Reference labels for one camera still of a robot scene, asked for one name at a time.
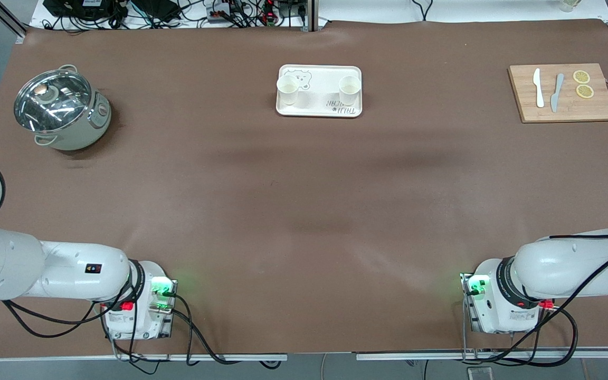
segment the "knife blade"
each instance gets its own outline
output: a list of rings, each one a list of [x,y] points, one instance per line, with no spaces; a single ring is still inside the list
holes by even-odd
[[[536,106],[543,108],[543,92],[541,92],[541,69],[534,70],[534,85],[536,85]]]
[[[550,96],[550,108],[553,112],[557,112],[557,100],[559,99],[559,91],[562,89],[562,82],[564,82],[564,74],[559,73],[557,80],[555,80],[555,94]]]

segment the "white tray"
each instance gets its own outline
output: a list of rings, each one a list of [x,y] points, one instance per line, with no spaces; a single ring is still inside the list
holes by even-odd
[[[340,79],[352,75],[363,81],[362,72],[355,66],[283,65],[278,70],[278,78],[286,74],[294,75],[301,82],[295,104],[282,103],[277,92],[275,110],[280,115],[357,118],[363,112],[362,89],[355,104],[346,106],[339,101]]]

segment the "brown table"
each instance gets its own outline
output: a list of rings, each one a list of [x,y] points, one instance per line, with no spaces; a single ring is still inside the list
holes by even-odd
[[[0,87],[0,228],[161,264],[218,352],[461,348],[459,272],[608,227],[608,122],[522,125],[507,74],[579,62],[608,78],[602,22],[32,30]],[[37,147],[12,115],[24,82],[63,63],[116,111],[74,153]],[[278,116],[284,63],[357,65],[364,113]],[[66,318],[87,306],[21,302]],[[608,346],[608,297],[570,309],[581,346]],[[541,346],[567,345],[565,325],[547,330]],[[179,354],[185,341],[176,322],[137,349]],[[471,334],[470,346],[507,345]],[[37,339],[0,304],[0,357],[110,353],[97,324]]]

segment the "white robotic arm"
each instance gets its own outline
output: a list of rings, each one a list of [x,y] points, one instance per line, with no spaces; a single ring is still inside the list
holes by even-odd
[[[4,195],[0,173],[0,207]],[[159,265],[128,260],[117,248],[39,241],[0,229],[0,300],[22,296],[104,303],[112,307],[106,324],[115,339],[130,339],[135,321],[135,339],[168,336],[174,298],[162,293],[175,287]]]
[[[523,245],[515,256],[482,262],[466,279],[473,304],[474,330],[510,333],[531,330],[538,303],[569,298],[608,261],[608,229],[578,235],[547,236]],[[608,295],[608,267],[578,297]]]

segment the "wooden cutting board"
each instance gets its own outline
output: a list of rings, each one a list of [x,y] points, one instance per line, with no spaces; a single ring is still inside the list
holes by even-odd
[[[536,106],[534,70],[541,69],[541,91],[545,106]],[[573,74],[585,70],[591,75],[588,86],[593,87],[594,96],[583,99],[576,94],[578,83]],[[550,97],[555,93],[555,81],[559,73],[564,74],[562,90],[557,102],[557,112],[550,108]],[[517,108],[522,122],[589,122],[608,121],[608,88],[599,63],[569,63],[562,65],[512,65],[508,69]]]

